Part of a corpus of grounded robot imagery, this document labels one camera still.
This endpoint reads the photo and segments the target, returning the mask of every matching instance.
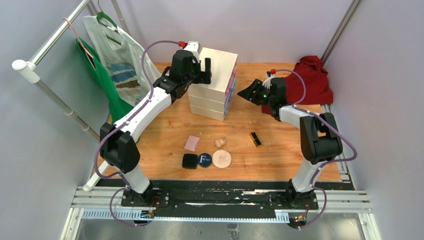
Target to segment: stacked boxes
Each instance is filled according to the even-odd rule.
[[[211,59],[211,84],[192,84],[188,99],[192,114],[223,121],[236,89],[237,54],[204,47],[200,59]]]

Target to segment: round makeup sponge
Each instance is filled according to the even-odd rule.
[[[225,150],[218,150],[212,155],[212,163],[217,168],[225,169],[231,164],[231,155]]]

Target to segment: small yellow object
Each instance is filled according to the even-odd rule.
[[[250,133],[250,138],[252,139],[257,148],[262,147],[262,143],[261,141],[259,141],[259,138],[254,131]]]

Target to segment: wooden table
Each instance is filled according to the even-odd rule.
[[[157,63],[160,72],[169,63]],[[235,93],[248,87],[253,80],[266,79],[270,69],[293,69],[294,63],[239,63],[236,74]],[[285,77],[288,73],[279,72]],[[310,111],[321,112],[319,105],[301,106]],[[249,133],[255,131],[263,146],[256,148]],[[232,156],[228,168],[211,165],[190,170],[182,168],[183,155],[193,153],[185,150],[189,135],[200,138],[197,155],[218,150],[214,141],[225,137],[222,147]],[[288,181],[299,169],[303,155],[300,132],[288,123],[276,121],[261,112],[261,107],[234,94],[225,121],[218,121],[190,112],[187,93],[161,112],[141,134],[137,144],[141,154],[139,165],[150,179],[190,180],[249,180]],[[110,168],[107,174],[114,172]],[[329,164],[319,181],[340,181],[336,164]]]

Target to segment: red connector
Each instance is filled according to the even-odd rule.
[[[185,42],[185,41],[179,41],[178,46],[180,46],[180,47],[182,47],[182,48],[185,48],[185,47],[187,46],[187,44],[186,44],[186,42]]]

